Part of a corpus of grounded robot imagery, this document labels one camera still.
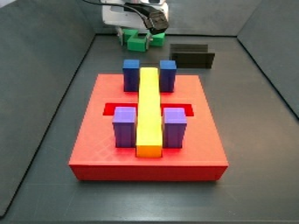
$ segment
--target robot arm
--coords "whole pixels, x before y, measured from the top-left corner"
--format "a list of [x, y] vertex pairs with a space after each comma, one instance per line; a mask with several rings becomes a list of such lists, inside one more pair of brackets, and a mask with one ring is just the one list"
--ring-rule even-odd
[[107, 25], [147, 29], [151, 34], [169, 28], [169, 5], [166, 0], [101, 0], [103, 21]]

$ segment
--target cable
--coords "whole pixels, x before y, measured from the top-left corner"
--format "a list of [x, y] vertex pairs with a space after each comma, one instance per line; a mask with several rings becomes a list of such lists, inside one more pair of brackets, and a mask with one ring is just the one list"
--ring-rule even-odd
[[146, 16], [139, 12], [139, 10], [137, 10], [134, 7], [130, 7], [127, 5], [123, 5], [121, 3], [102, 3], [99, 0], [99, 3], [94, 3], [89, 0], [82, 0], [83, 2], [86, 2], [87, 4], [95, 4], [95, 5], [109, 5], [109, 6], [118, 6], [118, 7], [123, 7], [123, 8], [129, 8], [131, 11], [134, 11], [138, 16], [146, 21]]

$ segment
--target blue block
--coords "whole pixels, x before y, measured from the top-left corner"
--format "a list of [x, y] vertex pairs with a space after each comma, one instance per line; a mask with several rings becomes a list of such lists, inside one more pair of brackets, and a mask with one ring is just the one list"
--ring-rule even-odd
[[123, 65], [126, 92], [138, 92], [139, 90], [139, 70], [139, 59], [126, 59]]
[[166, 108], [163, 110], [163, 147], [181, 149], [188, 127], [185, 108]]
[[117, 107], [114, 130], [118, 148], [137, 147], [137, 108]]
[[161, 92], [172, 93], [174, 91], [177, 75], [177, 64], [174, 60], [161, 61]]

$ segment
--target purple block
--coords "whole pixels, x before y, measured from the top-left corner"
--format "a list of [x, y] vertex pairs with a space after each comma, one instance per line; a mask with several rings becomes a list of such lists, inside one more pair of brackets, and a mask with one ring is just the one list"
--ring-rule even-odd
[[185, 108], [166, 108], [163, 110], [163, 147], [184, 147], [184, 136], [188, 127]]
[[117, 107], [114, 130], [118, 148], [137, 147], [137, 108]]

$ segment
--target gray wall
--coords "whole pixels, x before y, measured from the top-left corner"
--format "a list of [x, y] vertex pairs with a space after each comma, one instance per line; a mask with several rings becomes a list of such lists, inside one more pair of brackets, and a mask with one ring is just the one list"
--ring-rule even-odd
[[238, 39], [299, 116], [299, 1], [264, 0]]
[[0, 21], [2, 216], [95, 32], [74, 0], [17, 1]]
[[[168, 0], [170, 5], [170, 34], [238, 36], [262, 0]], [[87, 6], [85, 11], [97, 33], [115, 29], [103, 25], [99, 6]]]

